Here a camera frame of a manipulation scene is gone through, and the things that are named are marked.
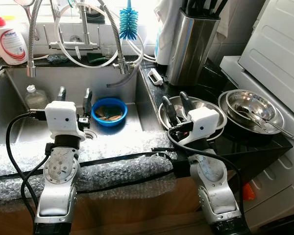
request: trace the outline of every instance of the white appliance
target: white appliance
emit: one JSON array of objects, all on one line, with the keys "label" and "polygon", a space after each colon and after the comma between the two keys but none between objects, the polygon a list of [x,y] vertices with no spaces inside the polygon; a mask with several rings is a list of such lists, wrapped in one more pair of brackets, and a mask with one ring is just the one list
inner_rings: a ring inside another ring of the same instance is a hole
[{"label": "white appliance", "polygon": [[[267,0],[242,56],[225,56],[222,71],[240,88],[269,99],[294,134],[294,0]],[[245,202],[252,230],[294,214],[293,148],[254,178],[256,199]]]}]

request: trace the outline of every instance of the white tube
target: white tube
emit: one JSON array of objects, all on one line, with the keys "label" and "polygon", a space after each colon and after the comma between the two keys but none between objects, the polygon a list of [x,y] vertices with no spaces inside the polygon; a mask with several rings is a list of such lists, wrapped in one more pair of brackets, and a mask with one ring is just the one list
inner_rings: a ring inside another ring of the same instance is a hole
[{"label": "white tube", "polygon": [[[85,4],[85,3],[81,3],[81,2],[78,2],[76,3],[76,5],[81,5],[81,6],[86,6],[86,7],[89,7],[89,8],[93,8],[95,9],[96,11],[100,12],[100,13],[104,13],[101,9],[99,9],[98,7],[95,7],[95,6],[90,6],[88,4]],[[88,66],[88,65],[85,65],[85,64],[82,64],[78,61],[76,61],[75,59],[73,59],[71,57],[71,55],[67,52],[67,50],[65,50],[62,42],[61,42],[61,38],[60,38],[60,33],[59,33],[59,25],[60,25],[60,19],[62,17],[62,15],[64,14],[64,12],[70,8],[70,5],[66,5],[65,7],[63,7],[63,9],[61,10],[60,12],[60,16],[56,18],[55,22],[54,22],[54,34],[56,36],[56,39],[57,39],[57,42],[58,42],[58,45],[61,49],[61,51],[63,52],[63,54],[65,54],[66,57],[68,57],[69,60],[71,60],[72,62],[74,62],[75,64],[77,65],[80,65],[82,67],[85,67],[85,68],[88,68],[88,69],[99,69],[99,68],[102,68],[102,67],[105,67],[107,65],[109,65],[112,61],[115,60],[115,58],[118,56],[118,52],[116,51],[114,53],[114,55],[111,57],[110,60],[108,60],[107,62],[103,63],[102,65],[98,65],[98,66]]]},{"label": "white tube", "polygon": [[[128,41],[130,47],[133,49],[133,51],[137,54],[137,55],[140,55],[140,50],[136,47],[136,45],[132,42],[132,41]],[[146,54],[144,54],[144,60],[146,61],[150,61],[150,62],[156,62],[155,58],[151,57],[151,56],[148,56]]]},{"label": "white tube", "polygon": [[47,59],[48,56],[50,56],[50,55],[44,55],[44,56],[42,56],[42,57],[36,57],[36,58],[34,58],[34,60]]},{"label": "white tube", "polygon": [[136,64],[136,65],[134,65],[134,67],[138,66],[144,58],[143,40],[142,40],[141,36],[139,36],[139,35],[137,35],[137,38],[138,38],[138,41],[140,41],[140,43],[142,44],[142,51],[141,51],[141,54],[139,55],[138,59],[134,61],[134,64]]},{"label": "white tube", "polygon": [[[77,5],[77,6],[79,6],[79,5],[81,5],[81,6],[86,6],[86,7],[89,7],[89,8],[95,9],[95,10],[98,11],[99,13],[101,13],[101,14],[107,16],[107,14],[106,14],[104,11],[102,11],[102,10],[101,10],[99,7],[97,7],[97,6],[91,6],[91,5],[88,5],[88,4],[85,4],[85,3],[82,3],[82,2],[78,2],[78,3],[76,3],[76,5]],[[66,56],[67,56],[72,62],[74,62],[75,64],[80,65],[80,66],[82,66],[82,67],[85,67],[85,68],[89,68],[89,69],[98,69],[98,68],[102,68],[102,67],[105,67],[105,66],[109,65],[109,64],[110,64],[112,61],[114,61],[115,58],[118,56],[118,52],[117,52],[117,51],[115,52],[115,54],[112,56],[112,58],[111,58],[110,60],[108,60],[107,62],[103,63],[102,65],[98,65],[98,66],[88,66],[88,65],[84,65],[84,64],[82,64],[82,63],[76,61],[75,59],[73,59],[73,58],[71,57],[71,55],[65,50],[65,48],[64,48],[64,46],[63,46],[63,44],[62,44],[62,42],[61,42],[61,39],[60,39],[60,33],[59,33],[58,28],[59,28],[59,25],[60,25],[60,19],[61,19],[62,15],[63,15],[64,12],[65,12],[67,9],[69,9],[69,8],[70,8],[70,6],[67,5],[67,6],[65,6],[65,7],[61,10],[61,12],[60,12],[60,17],[56,18],[56,21],[55,21],[55,24],[54,24],[54,34],[55,34],[55,36],[56,36],[56,39],[57,39],[57,41],[58,41],[59,47],[60,47],[60,49],[62,50],[62,52],[63,52],[63,53],[64,53],[64,54],[65,54],[65,55],[66,55]],[[136,65],[134,65],[134,67],[136,67],[137,65],[139,65],[139,64],[142,62],[143,59],[146,59],[146,58],[144,58],[144,55],[145,55],[145,54],[144,54],[144,43],[143,43],[142,38],[140,37],[140,35],[138,34],[137,36],[138,36],[139,42],[141,43],[141,46],[142,46],[142,50],[141,50],[141,51],[136,47],[135,44],[133,44],[131,41],[129,41],[130,46],[134,45],[134,47],[140,52],[140,53],[138,54],[138,55],[139,55],[139,58],[138,58],[136,61],[133,62],[134,64],[136,64]]]}]

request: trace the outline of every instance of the kitchen sink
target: kitchen sink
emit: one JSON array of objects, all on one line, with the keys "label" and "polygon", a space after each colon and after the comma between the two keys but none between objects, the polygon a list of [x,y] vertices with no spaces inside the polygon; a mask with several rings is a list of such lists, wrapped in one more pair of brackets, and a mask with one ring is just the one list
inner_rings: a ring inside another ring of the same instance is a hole
[{"label": "kitchen sink", "polygon": [[[87,138],[96,139],[100,135],[119,133],[128,133],[130,138],[130,134],[136,131],[163,130],[140,69],[136,69],[125,84],[110,87],[107,84],[117,84],[126,79],[126,75],[120,75],[111,66],[95,70],[81,67],[38,67],[35,78],[28,78],[25,68],[0,70],[0,143],[5,143],[9,122],[27,111],[26,87],[31,84],[44,90],[50,102],[56,99],[60,86],[64,86],[67,89],[66,100],[76,104],[80,115],[83,114],[82,101],[87,87],[93,91],[92,104],[104,97],[116,97],[127,104],[125,121],[117,126],[104,127],[91,119],[90,129],[85,129]],[[15,124],[11,142],[51,141],[49,136],[46,121],[24,118]]]}]

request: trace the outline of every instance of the window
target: window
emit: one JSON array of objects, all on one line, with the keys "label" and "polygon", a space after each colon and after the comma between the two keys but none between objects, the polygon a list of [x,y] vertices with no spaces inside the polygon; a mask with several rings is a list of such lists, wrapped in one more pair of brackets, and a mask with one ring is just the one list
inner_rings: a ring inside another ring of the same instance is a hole
[{"label": "window", "polygon": [[[57,0],[60,8],[68,4],[68,0]],[[85,0],[90,4],[99,6],[97,0]],[[139,12],[139,24],[154,24],[155,16],[153,9],[159,0],[132,0],[132,7]],[[113,10],[114,12],[119,12],[120,9],[126,8],[127,0],[105,0],[105,3]],[[27,21],[25,11],[21,6],[15,3],[13,0],[0,0],[0,15],[2,16],[15,16],[19,21]],[[66,17],[73,17],[78,20],[79,14],[75,9],[67,10],[64,14]],[[48,17],[52,17],[52,12],[50,9],[50,1],[43,0],[38,14],[38,22],[49,21]]]}]

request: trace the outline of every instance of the black cable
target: black cable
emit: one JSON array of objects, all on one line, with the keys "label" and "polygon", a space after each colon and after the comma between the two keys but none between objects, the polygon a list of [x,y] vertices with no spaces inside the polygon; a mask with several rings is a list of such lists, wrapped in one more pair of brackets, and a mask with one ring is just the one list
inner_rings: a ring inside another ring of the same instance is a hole
[{"label": "black cable", "polygon": [[[29,113],[26,113],[26,114],[21,114],[21,115],[18,115],[16,118],[14,118],[8,125],[7,129],[6,129],[6,136],[5,136],[5,145],[6,145],[6,150],[8,152],[8,156],[9,156],[9,159],[12,163],[12,165],[14,166],[14,168],[16,169],[16,171],[18,172],[18,174],[20,175],[20,177],[22,178],[22,180],[24,181],[25,180],[25,175],[23,174],[23,172],[21,171],[21,169],[19,168],[19,166],[17,165],[16,161],[14,160],[13,158],[13,155],[12,155],[12,151],[11,151],[11,146],[10,146],[10,134],[11,134],[11,129],[13,127],[13,124],[22,119],[22,118],[25,118],[25,117],[30,117],[32,115],[32,112],[29,112]],[[26,182],[26,187],[28,188],[28,191],[31,195],[31,197],[33,198],[33,201],[34,201],[34,204],[35,204],[35,207],[37,208],[38,206],[38,200],[37,200],[37,197],[35,195],[35,192],[33,191],[32,187],[30,186],[29,182]],[[25,198],[25,200],[23,200],[27,209],[30,211],[32,210],[29,202],[27,201],[27,199]]]},{"label": "black cable", "polygon": [[214,158],[214,159],[217,159],[217,160],[220,160],[222,162],[224,162],[225,164],[227,164],[229,167],[231,167],[235,173],[237,174],[237,177],[238,177],[238,182],[239,182],[239,207],[240,207],[240,211],[241,211],[241,214],[242,214],[242,219],[245,221],[246,223],[246,220],[245,220],[245,213],[244,213],[244,203],[243,203],[243,180],[242,180],[242,175],[241,175],[241,172],[236,168],[236,166],[231,163],[228,159],[224,158],[224,157],[221,157],[219,155],[216,155],[216,154],[212,154],[212,153],[207,153],[207,152],[204,152],[204,151],[200,151],[200,150],[197,150],[197,149],[193,149],[193,148],[189,148],[189,147],[186,147],[186,146],[183,146],[181,144],[179,144],[172,136],[171,136],[171,133],[173,131],[178,131],[179,130],[179,126],[175,126],[173,128],[170,128],[167,132],[167,135],[168,135],[168,138],[169,140],[178,148],[181,148],[185,151],[189,151],[189,152],[192,152],[192,153],[195,153],[195,154],[200,154],[200,155],[203,155],[203,156],[206,156],[206,157],[210,157],[210,158]]},{"label": "black cable", "polygon": [[[48,160],[49,156],[50,155],[46,155],[46,157],[37,166],[35,166],[35,168],[32,169],[26,175],[25,179],[23,180],[22,185],[21,185],[21,196],[22,196],[23,201],[27,200],[26,196],[25,196],[25,184],[28,182],[28,179],[30,178],[30,176]],[[30,213],[30,216],[31,216],[33,222],[34,222],[35,221],[35,213],[34,213],[34,211],[33,210],[28,210],[28,211]]]},{"label": "black cable", "polygon": [[105,188],[94,189],[94,190],[77,191],[77,193],[80,194],[80,193],[102,192],[102,191],[107,191],[107,190],[111,190],[111,189],[114,189],[114,188],[121,188],[121,187],[129,186],[129,185],[137,185],[137,184],[145,183],[145,182],[148,182],[148,181],[151,181],[151,180],[159,179],[161,177],[169,175],[170,173],[174,173],[174,170],[169,170],[169,171],[157,173],[157,174],[154,174],[154,175],[151,175],[151,176],[139,179],[139,180],[126,182],[126,183],[119,183],[117,185],[112,185],[112,186],[108,186],[108,187],[105,187]]}]

